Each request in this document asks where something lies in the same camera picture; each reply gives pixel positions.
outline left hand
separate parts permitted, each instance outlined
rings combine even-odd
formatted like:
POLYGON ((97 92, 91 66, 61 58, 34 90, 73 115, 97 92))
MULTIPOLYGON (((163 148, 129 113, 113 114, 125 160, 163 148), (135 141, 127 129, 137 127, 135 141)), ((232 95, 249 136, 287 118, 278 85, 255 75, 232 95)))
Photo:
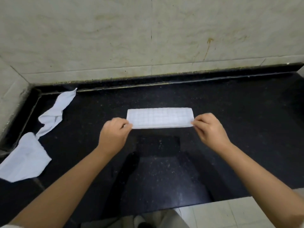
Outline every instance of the left hand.
POLYGON ((99 143, 96 149, 114 157, 125 145, 132 124, 122 118, 113 118, 107 121, 100 132, 99 143))

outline floor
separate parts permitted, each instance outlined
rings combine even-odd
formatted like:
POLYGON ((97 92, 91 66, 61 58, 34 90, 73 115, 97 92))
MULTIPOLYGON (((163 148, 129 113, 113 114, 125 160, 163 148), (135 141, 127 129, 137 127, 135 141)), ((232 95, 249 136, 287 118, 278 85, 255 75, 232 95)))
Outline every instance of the floor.
MULTIPOLYGON (((304 198, 304 188, 294 190, 304 198)), ((189 228, 274 228, 252 197, 232 199, 175 209, 189 228)), ((157 227, 166 211, 144 214, 157 227)), ((82 224, 81 228, 133 228, 133 216, 82 224)))
MULTIPOLYGON (((226 73, 229 77, 223 79, 219 74, 216 80, 183 75, 161 78, 161 83, 154 84, 139 79, 133 80, 133 86, 129 80, 99 87, 79 85, 63 121, 40 138, 53 159, 42 174, 13 184, 0 180, 0 195, 5 196, 0 202, 5 219, 0 223, 9 221, 90 153, 102 125, 112 117, 126 117, 129 108, 190 107, 195 115, 212 112, 245 153, 289 187, 304 187, 304 79, 293 72, 239 73, 234 78, 235 72, 226 73)), ((41 127, 38 116, 54 104, 58 92, 73 88, 71 84, 35 89, 33 111, 27 107, 19 114, 0 148, 10 150, 16 145, 16 132, 21 131, 18 126, 23 126, 27 112, 31 115, 23 133, 37 132, 41 127)), ((123 150, 94 180, 67 226, 213 201, 232 199, 223 208, 232 207, 246 196, 235 173, 200 142, 193 128, 133 130, 123 150)))

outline shoe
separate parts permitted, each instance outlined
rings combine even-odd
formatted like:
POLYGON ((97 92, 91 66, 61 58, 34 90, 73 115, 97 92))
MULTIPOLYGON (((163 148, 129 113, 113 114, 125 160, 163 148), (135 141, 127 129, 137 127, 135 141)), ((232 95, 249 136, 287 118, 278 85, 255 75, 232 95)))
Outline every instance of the shoe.
POLYGON ((139 224, 143 223, 143 222, 146 222, 146 220, 140 216, 140 215, 137 215, 135 218, 134 218, 134 228, 138 228, 139 224))

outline right arm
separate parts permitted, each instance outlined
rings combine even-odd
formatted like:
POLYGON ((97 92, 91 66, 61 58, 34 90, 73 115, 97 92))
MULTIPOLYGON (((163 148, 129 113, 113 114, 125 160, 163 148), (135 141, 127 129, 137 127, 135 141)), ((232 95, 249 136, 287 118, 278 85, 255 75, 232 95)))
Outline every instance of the right arm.
POLYGON ((201 141, 230 165, 276 228, 301 226, 302 197, 233 145, 213 114, 199 115, 192 124, 201 141))

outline left arm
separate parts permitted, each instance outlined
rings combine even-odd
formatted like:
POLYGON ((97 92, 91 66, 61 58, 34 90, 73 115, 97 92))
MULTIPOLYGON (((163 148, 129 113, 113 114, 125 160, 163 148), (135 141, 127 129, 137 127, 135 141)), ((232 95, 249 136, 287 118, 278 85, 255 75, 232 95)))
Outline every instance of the left arm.
POLYGON ((98 173, 122 149, 131 129, 132 124, 126 119, 114 118, 106 122, 98 146, 34 199, 10 224, 24 228, 63 227, 98 173))

